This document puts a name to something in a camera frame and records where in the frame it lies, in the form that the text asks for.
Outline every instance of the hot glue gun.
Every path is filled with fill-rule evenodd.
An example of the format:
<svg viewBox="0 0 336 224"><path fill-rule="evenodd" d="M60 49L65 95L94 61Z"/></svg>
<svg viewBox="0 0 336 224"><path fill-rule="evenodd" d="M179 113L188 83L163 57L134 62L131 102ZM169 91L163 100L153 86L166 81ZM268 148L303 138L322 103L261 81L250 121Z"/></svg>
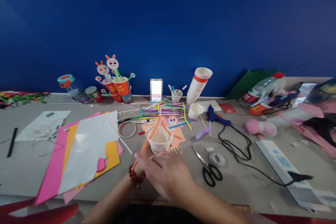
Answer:
<svg viewBox="0 0 336 224"><path fill-rule="evenodd" d="M208 112L206 113L207 114L207 120L208 121L217 121L217 122L220 122L221 124L224 124L224 125L231 125L231 121L229 120L225 120L221 117L219 117L218 115L216 115L216 113L214 112L214 108L211 106L208 107Z"/></svg>

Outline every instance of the bunny ears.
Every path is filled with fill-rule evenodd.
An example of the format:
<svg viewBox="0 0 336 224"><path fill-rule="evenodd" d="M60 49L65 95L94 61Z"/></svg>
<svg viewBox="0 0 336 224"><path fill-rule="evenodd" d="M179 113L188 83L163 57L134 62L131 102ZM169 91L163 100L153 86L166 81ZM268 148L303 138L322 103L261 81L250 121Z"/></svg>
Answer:
<svg viewBox="0 0 336 224"><path fill-rule="evenodd" d="M99 64L98 62L96 62L96 61L95 61L95 63L96 63L97 66L99 66L99 65L104 65L104 63L103 63L102 60L100 61L100 64Z"/></svg>
<svg viewBox="0 0 336 224"><path fill-rule="evenodd" d="M110 57L109 57L109 56L107 56L107 55L105 55L105 57L106 57L107 59L109 59L109 58L110 58ZM113 54L112 58L116 58L116 55L115 55L115 54Z"/></svg>

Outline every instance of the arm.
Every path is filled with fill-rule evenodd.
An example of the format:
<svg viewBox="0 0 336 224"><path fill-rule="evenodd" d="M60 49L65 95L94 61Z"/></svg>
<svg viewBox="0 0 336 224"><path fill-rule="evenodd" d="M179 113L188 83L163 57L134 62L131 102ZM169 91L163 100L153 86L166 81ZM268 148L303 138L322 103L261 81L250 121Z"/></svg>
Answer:
<svg viewBox="0 0 336 224"><path fill-rule="evenodd" d="M135 167L134 171L137 175L140 175L142 171L140 170L140 166L137 167ZM136 187L131 182L131 178L127 173L118 184L94 206L82 223L104 224L110 222L128 205L135 190Z"/></svg>
<svg viewBox="0 0 336 224"><path fill-rule="evenodd" d="M178 154L147 158L135 154L154 188L176 206L205 223L247 224L245 214L198 185Z"/></svg>

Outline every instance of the white power strip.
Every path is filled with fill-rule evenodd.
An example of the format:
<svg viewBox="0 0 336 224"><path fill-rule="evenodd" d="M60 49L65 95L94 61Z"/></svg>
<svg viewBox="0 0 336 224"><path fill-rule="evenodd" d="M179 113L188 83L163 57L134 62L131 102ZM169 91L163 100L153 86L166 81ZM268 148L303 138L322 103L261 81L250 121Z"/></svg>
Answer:
<svg viewBox="0 0 336 224"><path fill-rule="evenodd" d="M257 139L256 144L284 184L293 180L289 171L300 174L273 141ZM295 182L287 186L287 189L296 202L310 212L331 212L327 205L334 206L336 203L335 194L314 190L307 181Z"/></svg>

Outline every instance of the black pen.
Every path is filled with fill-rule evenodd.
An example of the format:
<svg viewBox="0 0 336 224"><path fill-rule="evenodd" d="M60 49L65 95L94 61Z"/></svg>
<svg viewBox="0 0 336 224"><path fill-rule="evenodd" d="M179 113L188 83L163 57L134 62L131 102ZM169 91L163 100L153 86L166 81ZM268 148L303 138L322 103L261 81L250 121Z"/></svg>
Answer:
<svg viewBox="0 0 336 224"><path fill-rule="evenodd" d="M12 140L11 140L11 143L10 143L10 146L9 146L9 151L8 151L8 154L7 154L8 158L11 157L11 155L12 155L12 151L13 151L14 142L15 142L17 132L18 132L18 128L15 128L14 132L13 132Z"/></svg>

